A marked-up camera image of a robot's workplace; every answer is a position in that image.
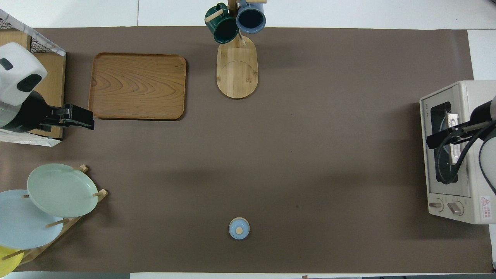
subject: green mug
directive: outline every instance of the green mug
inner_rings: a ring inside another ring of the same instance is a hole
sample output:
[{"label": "green mug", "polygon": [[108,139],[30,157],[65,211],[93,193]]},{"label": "green mug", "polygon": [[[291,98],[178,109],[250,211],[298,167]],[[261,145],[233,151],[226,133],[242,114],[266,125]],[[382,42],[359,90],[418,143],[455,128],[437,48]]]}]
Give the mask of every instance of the green mug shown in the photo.
[{"label": "green mug", "polygon": [[231,42],[238,34],[236,20],[229,15],[226,4],[218,3],[215,7],[210,8],[205,14],[205,18],[222,10],[222,14],[206,22],[208,29],[214,35],[214,40],[219,44]]}]

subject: mug handle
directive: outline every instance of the mug handle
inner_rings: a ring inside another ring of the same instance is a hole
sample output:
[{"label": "mug handle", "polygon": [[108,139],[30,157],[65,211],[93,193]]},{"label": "mug handle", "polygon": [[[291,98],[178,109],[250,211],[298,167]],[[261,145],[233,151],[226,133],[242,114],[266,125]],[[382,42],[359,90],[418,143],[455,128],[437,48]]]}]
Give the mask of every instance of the mug handle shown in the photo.
[{"label": "mug handle", "polygon": [[229,10],[227,9],[226,4],[224,3],[218,3],[217,4],[217,9],[220,10],[222,9],[222,16],[229,16]]}]

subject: warning label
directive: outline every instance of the warning label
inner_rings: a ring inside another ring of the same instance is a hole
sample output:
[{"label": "warning label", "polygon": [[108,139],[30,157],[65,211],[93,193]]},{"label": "warning label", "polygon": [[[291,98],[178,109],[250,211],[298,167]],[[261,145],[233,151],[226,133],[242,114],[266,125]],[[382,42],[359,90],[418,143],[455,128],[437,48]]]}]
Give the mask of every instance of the warning label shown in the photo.
[{"label": "warning label", "polygon": [[482,219],[492,219],[492,212],[491,212],[491,198],[489,196],[481,196],[481,218]]}]

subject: brown tablecloth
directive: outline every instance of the brown tablecloth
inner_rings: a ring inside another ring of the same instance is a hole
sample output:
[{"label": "brown tablecloth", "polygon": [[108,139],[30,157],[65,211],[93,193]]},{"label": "brown tablecloth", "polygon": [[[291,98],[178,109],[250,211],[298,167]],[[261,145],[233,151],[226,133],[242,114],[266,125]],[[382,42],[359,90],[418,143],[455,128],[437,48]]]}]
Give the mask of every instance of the brown tablecloth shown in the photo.
[{"label": "brown tablecloth", "polygon": [[243,100],[217,88],[206,27],[39,31],[68,52],[66,103],[87,107],[99,52],[164,53],[187,60],[186,110],[97,119],[53,148],[0,143],[2,190],[56,162],[110,192],[18,271],[492,271],[487,226],[427,211],[418,100],[473,78],[466,31],[266,28]]}]

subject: yellow plate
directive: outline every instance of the yellow plate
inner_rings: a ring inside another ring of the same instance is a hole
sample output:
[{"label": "yellow plate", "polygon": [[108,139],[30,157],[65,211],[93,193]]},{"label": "yellow plate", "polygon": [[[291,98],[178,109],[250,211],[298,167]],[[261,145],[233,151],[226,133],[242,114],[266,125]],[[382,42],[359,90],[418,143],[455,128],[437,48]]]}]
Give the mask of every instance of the yellow plate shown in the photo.
[{"label": "yellow plate", "polygon": [[5,261],[1,260],[3,257],[15,253],[17,251],[18,250],[0,246],[0,278],[11,273],[21,263],[22,258],[24,257],[24,253],[14,256],[10,259],[6,259]]}]

